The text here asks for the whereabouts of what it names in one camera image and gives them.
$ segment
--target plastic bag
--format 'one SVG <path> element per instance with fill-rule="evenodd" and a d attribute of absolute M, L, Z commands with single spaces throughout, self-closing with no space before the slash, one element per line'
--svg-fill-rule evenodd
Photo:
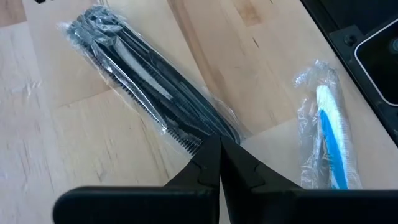
<path fill-rule="evenodd" d="M 308 96 L 298 109 L 302 187 L 360 189 L 345 103 L 336 70 L 317 60 L 294 79 Z"/>
<path fill-rule="evenodd" d="M 231 124 L 176 69 L 104 6 L 93 6 L 76 21 L 64 24 L 71 44 L 88 58 L 105 80 L 112 79 L 191 155 L 208 136 L 218 134 L 241 142 Z"/>

